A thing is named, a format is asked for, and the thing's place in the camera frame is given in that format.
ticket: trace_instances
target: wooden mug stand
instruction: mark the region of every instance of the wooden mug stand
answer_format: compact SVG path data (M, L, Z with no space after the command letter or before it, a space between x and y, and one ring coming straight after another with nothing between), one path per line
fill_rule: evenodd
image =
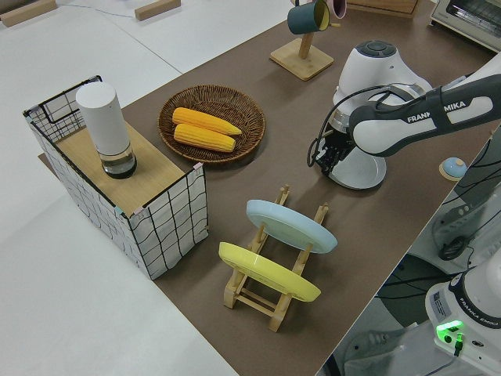
M332 57L312 45L313 34L304 34L302 38L276 49L270 54L270 59L301 80L309 80L334 62Z
M285 185L280 189L280 194L275 200L276 204L284 205L287 197L289 195L289 186ZM323 219L329 210L327 204L319 206L314 220L321 224ZM264 232L265 225L261 227L256 232L253 240L247 247L247 250L252 251L259 255L262 248L265 245L268 234ZM297 275L301 275L305 268L306 262L310 255L312 246L309 244L305 250L301 250L297 256L296 262L292 271ZM225 287L224 303L228 308L233 308L236 301L241 301L248 306L258 310L261 313L270 317L268 328L271 331L277 332L279 330L280 324L282 323L287 310L289 308L290 301L292 300L291 294L281 294L279 301L277 303L270 302L268 299L261 297L258 294L248 290L245 285L247 282L248 275L234 269L232 276L230 277L228 283Z

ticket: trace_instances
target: woven plate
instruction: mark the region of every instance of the woven plate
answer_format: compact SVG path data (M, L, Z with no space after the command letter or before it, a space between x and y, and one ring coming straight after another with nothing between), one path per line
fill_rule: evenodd
M235 138L235 150L222 153L184 145L174 139L175 124L172 113L177 107L186 107L217 116L242 130ZM265 115L261 108L245 94L225 86L200 85L185 89L172 96L162 108L158 118L162 140L177 154L192 161L222 164L238 161L255 149L265 134Z

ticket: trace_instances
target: yellow corn cob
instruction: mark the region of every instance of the yellow corn cob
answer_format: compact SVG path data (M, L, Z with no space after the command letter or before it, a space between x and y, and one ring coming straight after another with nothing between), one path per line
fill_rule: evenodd
M174 124L196 125L197 127L210 129L211 131L228 136L242 134L242 131L226 120L185 107L178 107L174 110L172 121Z
M235 149L235 139L191 124L178 124L174 130L174 139L178 143L226 153Z

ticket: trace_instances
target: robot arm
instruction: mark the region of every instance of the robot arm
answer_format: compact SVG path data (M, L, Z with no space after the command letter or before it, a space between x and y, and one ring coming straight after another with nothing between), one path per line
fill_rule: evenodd
M355 146L386 157L410 143L499 119L499 88L501 53L468 78L433 89L403 63L393 45L362 43L341 73L335 106L317 139L322 155L315 162L328 175Z
M495 59L501 72L501 54ZM410 143L501 118L500 88L501 74L494 74L397 106L377 100L351 113L349 133L366 153L386 157Z
M488 261L458 274L427 293L427 315L435 344L489 376L501 375L501 250Z

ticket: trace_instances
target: green light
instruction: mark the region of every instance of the green light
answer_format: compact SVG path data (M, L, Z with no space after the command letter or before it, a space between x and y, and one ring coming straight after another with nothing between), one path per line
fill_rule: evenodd
M445 342L445 336L450 334L451 332L457 331L460 327L463 326L463 321L454 320L449 323L440 324L437 326L437 336L441 341ZM458 333L457 341L462 341L463 335Z
M437 331L447 331L451 327L462 327L462 326L463 326L463 321L454 320L454 321L451 321L450 323L438 325Z

